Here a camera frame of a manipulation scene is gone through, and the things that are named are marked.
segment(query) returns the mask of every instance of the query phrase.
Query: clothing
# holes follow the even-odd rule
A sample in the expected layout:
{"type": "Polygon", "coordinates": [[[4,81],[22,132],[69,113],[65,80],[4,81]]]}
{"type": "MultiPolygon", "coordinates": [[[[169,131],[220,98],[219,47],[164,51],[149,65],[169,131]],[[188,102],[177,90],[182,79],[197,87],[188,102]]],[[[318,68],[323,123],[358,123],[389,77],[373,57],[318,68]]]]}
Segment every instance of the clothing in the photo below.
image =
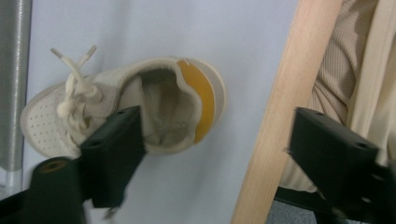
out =
{"type": "MultiPolygon", "coordinates": [[[[379,146],[382,165],[396,159],[395,24],[395,0],[344,1],[308,104],[379,146]]],[[[291,158],[280,187],[316,191],[291,158]]]]}

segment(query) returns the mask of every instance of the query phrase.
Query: shoe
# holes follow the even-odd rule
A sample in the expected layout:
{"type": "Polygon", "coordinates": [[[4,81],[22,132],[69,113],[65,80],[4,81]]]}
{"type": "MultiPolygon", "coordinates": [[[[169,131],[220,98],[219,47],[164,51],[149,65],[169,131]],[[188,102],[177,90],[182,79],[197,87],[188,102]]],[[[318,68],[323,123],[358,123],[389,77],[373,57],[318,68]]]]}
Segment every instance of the shoe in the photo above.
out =
{"type": "Polygon", "coordinates": [[[71,69],[65,83],[40,92],[23,109],[28,143],[47,157],[78,157],[78,146],[111,114],[141,106],[146,150],[165,154],[199,143],[226,104],[224,83],[209,64],[194,59],[156,58],[84,77],[78,63],[52,49],[71,69]]]}

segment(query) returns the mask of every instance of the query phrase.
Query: yellow fabric trim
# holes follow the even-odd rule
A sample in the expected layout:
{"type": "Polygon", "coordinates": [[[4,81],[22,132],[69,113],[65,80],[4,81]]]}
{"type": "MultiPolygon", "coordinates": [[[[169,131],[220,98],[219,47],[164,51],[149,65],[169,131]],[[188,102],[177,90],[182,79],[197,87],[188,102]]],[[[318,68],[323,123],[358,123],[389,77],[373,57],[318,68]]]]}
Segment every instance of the yellow fabric trim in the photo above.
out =
{"type": "Polygon", "coordinates": [[[196,144],[205,137],[212,126],[215,117],[215,96],[206,76],[195,65],[185,61],[178,61],[177,64],[186,83],[195,89],[202,101],[202,115],[195,129],[194,143],[196,144]]]}

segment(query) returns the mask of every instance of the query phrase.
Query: wooden strip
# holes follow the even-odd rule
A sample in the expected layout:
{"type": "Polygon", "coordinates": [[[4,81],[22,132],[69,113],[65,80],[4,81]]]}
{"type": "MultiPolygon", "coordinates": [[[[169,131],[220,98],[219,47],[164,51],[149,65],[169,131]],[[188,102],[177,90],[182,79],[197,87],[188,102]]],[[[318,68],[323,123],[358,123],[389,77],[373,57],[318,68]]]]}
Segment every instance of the wooden strip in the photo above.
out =
{"type": "Polygon", "coordinates": [[[296,106],[306,106],[342,0],[299,0],[232,223],[264,223],[287,160],[296,106]]]}

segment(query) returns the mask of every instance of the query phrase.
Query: shoelace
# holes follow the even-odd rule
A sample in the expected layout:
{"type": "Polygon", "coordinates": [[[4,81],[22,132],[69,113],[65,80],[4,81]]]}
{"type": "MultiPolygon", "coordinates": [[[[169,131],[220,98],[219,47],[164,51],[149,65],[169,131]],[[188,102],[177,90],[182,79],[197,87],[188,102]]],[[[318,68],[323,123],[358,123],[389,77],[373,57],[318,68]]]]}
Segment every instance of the shoelace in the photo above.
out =
{"type": "Polygon", "coordinates": [[[57,49],[51,49],[51,51],[72,71],[66,80],[65,97],[57,107],[57,114],[66,128],[67,139],[70,144],[76,147],[78,145],[76,142],[81,139],[74,139],[76,135],[72,133],[77,133],[77,136],[80,137],[86,137],[83,132],[89,128],[89,122],[83,116],[85,101],[90,100],[92,103],[99,103],[103,96],[95,85],[85,80],[79,70],[95,53],[96,46],[92,46],[77,64],[70,58],[63,56],[57,49]]]}

